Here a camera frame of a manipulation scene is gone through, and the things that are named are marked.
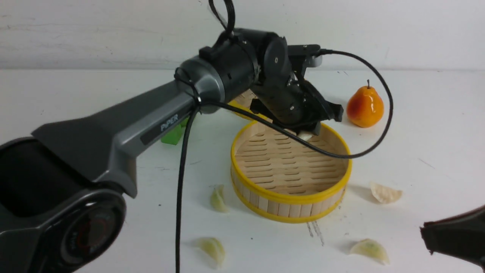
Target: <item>bamboo steamer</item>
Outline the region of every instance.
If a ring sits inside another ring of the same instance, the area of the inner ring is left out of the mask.
[[[325,124],[308,142],[350,154]],[[279,222],[311,222],[330,213],[345,194],[351,169],[351,160],[319,154],[257,122],[241,129],[231,148],[236,195],[252,211]]]

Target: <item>green block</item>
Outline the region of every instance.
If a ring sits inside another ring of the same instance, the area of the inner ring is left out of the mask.
[[[180,123],[180,125],[182,125],[182,127],[185,127],[187,126],[187,123],[189,122],[189,118],[186,118],[182,121],[182,123]]]
[[[184,130],[179,124],[175,126],[174,129],[170,130],[170,132],[168,132],[166,135],[164,135],[160,141],[166,144],[177,145],[177,143],[182,138],[183,132]]]

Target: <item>piper logo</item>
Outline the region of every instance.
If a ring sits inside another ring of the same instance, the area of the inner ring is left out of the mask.
[[[164,124],[160,126],[160,130],[163,132],[165,129],[170,127],[170,125],[174,124],[178,120],[178,114],[173,115],[171,118],[169,118]]]

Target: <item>robotic arm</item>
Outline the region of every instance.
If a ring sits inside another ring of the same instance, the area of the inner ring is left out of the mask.
[[[251,110],[282,128],[318,134],[321,120],[341,121],[341,105],[296,77],[320,64],[318,50],[235,29],[165,85],[0,146],[0,272],[72,272],[101,255],[123,225],[122,194],[136,197],[136,157],[201,101],[227,103],[251,88],[259,98]]]

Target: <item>black cable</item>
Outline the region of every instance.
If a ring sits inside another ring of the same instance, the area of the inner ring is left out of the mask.
[[[178,170],[178,186],[177,186],[177,216],[175,224],[175,272],[180,273],[180,232],[182,222],[182,187],[183,176],[185,172],[185,161],[187,159],[187,147],[189,145],[189,134],[194,122],[195,116],[200,110],[200,106],[197,106],[195,110],[190,114],[187,126],[185,127],[185,133],[182,142],[182,152],[180,155],[180,167]]]
[[[347,53],[347,52],[343,52],[343,51],[331,51],[331,50],[321,50],[321,52],[319,52],[317,54],[317,56],[320,56],[320,55],[326,55],[326,54],[339,54],[339,55],[345,55],[345,56],[349,56],[349,57],[352,57],[354,59],[357,59],[358,61],[362,62],[363,64],[365,64],[367,67],[369,67],[373,72],[374,74],[379,78],[379,80],[381,81],[382,85],[384,86],[384,89],[386,90],[386,93],[388,95],[388,98],[389,98],[389,116],[388,116],[388,120],[387,120],[387,123],[386,123],[386,126],[384,127],[384,131],[382,132],[381,136],[379,137],[379,139],[368,149],[364,150],[363,152],[360,152],[360,153],[356,153],[356,154],[334,154],[334,153],[331,153],[331,152],[328,152],[328,151],[325,151],[325,150],[322,150],[316,146],[313,146],[311,145],[310,143],[302,140],[301,138],[285,131],[284,129],[282,129],[281,127],[277,126],[277,125],[274,125],[272,124],[271,122],[263,119],[263,118],[260,118],[258,116],[256,116],[255,114],[253,113],[250,113],[248,111],[245,111],[245,110],[242,110],[242,109],[239,109],[239,108],[236,108],[234,106],[231,106],[231,105],[228,105],[228,104],[225,104],[225,103],[221,103],[221,102],[202,102],[202,105],[214,105],[214,106],[217,106],[217,107],[220,107],[220,108],[224,108],[224,109],[227,109],[229,111],[232,111],[232,112],[235,112],[235,113],[238,113],[238,114],[241,114],[241,115],[244,115],[246,117],[249,117],[249,118],[252,118],[268,127],[270,127],[271,129],[275,130],[275,131],[278,131],[279,133],[282,133],[284,134],[285,136],[295,140],[296,142],[316,151],[316,152],[319,152],[321,154],[324,154],[324,155],[327,155],[329,157],[335,157],[335,158],[343,158],[343,159],[352,159],[352,158],[358,158],[358,157],[361,157],[361,156],[364,156],[370,152],[372,152],[375,148],[377,148],[377,146],[379,146],[379,144],[381,144],[381,142],[384,140],[384,137],[386,136],[386,134],[388,133],[388,130],[389,130],[389,127],[390,127],[390,124],[391,124],[391,121],[392,121],[392,113],[393,113],[393,109],[394,109],[394,101],[392,100],[392,95],[391,95],[391,92],[389,90],[389,87],[386,83],[386,81],[384,80],[384,78],[381,76],[381,74],[369,63],[367,62],[366,60],[362,59],[361,57],[357,56],[357,55],[354,55],[352,53]]]
[[[215,8],[214,0],[209,0],[210,10],[212,11],[212,13],[214,13],[215,17],[219,20],[225,30],[219,36],[219,38],[217,38],[214,46],[219,46],[224,41],[230,39],[232,37],[232,32],[234,31],[234,26],[236,25],[236,12],[234,10],[234,3],[232,2],[232,0],[224,0],[224,4],[226,5],[227,9],[227,23],[224,21],[224,18]]]

